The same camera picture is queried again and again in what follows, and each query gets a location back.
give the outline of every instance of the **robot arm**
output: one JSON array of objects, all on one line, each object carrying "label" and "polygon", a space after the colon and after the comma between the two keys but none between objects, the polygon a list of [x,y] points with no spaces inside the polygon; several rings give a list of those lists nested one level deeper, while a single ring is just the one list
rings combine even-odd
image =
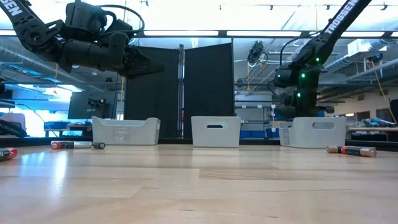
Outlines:
[{"label": "robot arm", "polygon": [[286,112],[291,117],[315,116],[319,74],[343,32],[355,21],[371,0],[347,0],[329,24],[303,46],[288,65],[281,65],[274,84],[286,88],[297,86],[297,91],[285,99]]},{"label": "robot arm", "polygon": [[[76,0],[67,5],[65,23],[44,24],[29,6],[28,0],[0,0],[21,44],[42,60],[58,63],[66,72],[71,72],[72,65],[82,65],[134,78],[164,70],[161,63],[128,46],[134,33],[143,30],[143,22],[141,29],[133,30],[113,12]],[[106,16],[113,17],[107,30]]]}]

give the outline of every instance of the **ceiling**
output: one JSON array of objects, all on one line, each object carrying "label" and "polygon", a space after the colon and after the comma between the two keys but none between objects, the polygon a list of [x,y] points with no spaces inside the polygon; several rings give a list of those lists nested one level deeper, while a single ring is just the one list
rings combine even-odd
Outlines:
[{"label": "ceiling", "polygon": [[[69,2],[65,0],[30,0],[32,10],[44,21],[51,22],[57,19],[65,20],[65,6]],[[120,4],[124,5],[125,0],[92,0],[84,1],[90,4]],[[127,0],[127,6],[140,13],[145,22],[146,30],[319,30],[326,26],[328,19],[333,17],[339,5],[344,0]],[[389,5],[386,10],[381,10],[383,4]],[[371,5],[356,19],[349,30],[397,30],[398,2],[396,0],[373,0]],[[119,9],[107,9],[114,11],[118,18],[123,19],[124,12]],[[127,13],[125,21],[128,21],[133,27],[139,26],[137,18]],[[0,29],[12,29],[11,23],[6,15],[0,12]],[[185,49],[194,47],[204,47],[209,45],[224,44],[233,41],[234,46],[234,77],[238,81],[248,75],[248,66],[245,59],[248,51],[255,41],[262,41],[266,53],[271,63],[279,60],[279,51],[282,46],[290,39],[219,39],[219,38],[142,38],[139,40],[141,46],[160,47],[167,49],[178,49],[182,44]],[[291,53],[296,52],[300,46],[305,43],[305,39],[294,42],[284,50],[283,60],[288,60]],[[347,51],[347,44],[353,40],[339,40],[333,54],[325,64],[328,64],[341,57]],[[24,51],[19,41],[15,37],[0,37],[0,45],[12,47],[12,49],[23,52],[27,57],[37,60],[37,57]],[[396,58],[397,49],[395,44],[389,44],[385,53],[385,60]],[[7,62],[3,57],[0,62]],[[21,62],[22,68],[29,66],[25,61]],[[56,68],[55,64],[45,63],[49,67]],[[336,73],[346,76],[357,73],[357,63],[348,65]],[[271,71],[275,70],[276,65],[258,66],[249,74],[251,83],[267,83],[273,78]],[[363,63],[359,65],[358,72],[363,70]],[[14,82],[41,82],[50,84],[51,81],[43,78],[55,78],[56,69],[49,72],[39,72],[40,75],[34,75],[30,72],[24,73],[21,69],[12,67],[3,67],[2,74],[10,83]],[[59,75],[57,80],[61,82],[75,83],[83,90],[113,90],[116,85],[105,83],[107,78],[112,78],[116,82],[117,76],[113,72],[101,72],[91,68],[74,68],[70,76]],[[93,83],[92,85],[83,85],[84,83]],[[252,88],[254,91],[268,91],[266,86]]]}]

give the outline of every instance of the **ceiling duct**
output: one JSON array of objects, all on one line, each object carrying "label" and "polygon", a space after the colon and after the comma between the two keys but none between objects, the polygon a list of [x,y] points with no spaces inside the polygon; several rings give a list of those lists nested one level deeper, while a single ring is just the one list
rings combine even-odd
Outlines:
[{"label": "ceiling duct", "polygon": [[373,57],[376,54],[385,51],[383,48],[386,47],[387,44],[392,44],[394,42],[394,39],[354,40],[352,43],[348,44],[348,50],[346,52],[340,54],[340,57],[337,60],[325,65],[324,67],[329,72],[335,72],[354,63],[355,61]]},{"label": "ceiling duct", "polygon": [[[48,63],[39,59],[33,53],[28,51],[24,51],[22,47],[13,47],[8,43],[9,40],[1,39],[0,40],[0,61],[14,61],[14,62],[23,62],[24,67],[29,68],[30,70],[34,70],[35,72],[39,72],[43,75],[55,74],[56,68],[55,66],[51,67]],[[76,81],[78,83],[84,83],[84,79],[80,76],[69,74],[62,69],[58,69],[58,75],[67,79],[68,81]],[[95,91],[103,91],[103,89],[98,88],[96,86],[91,86],[91,88]]]}]

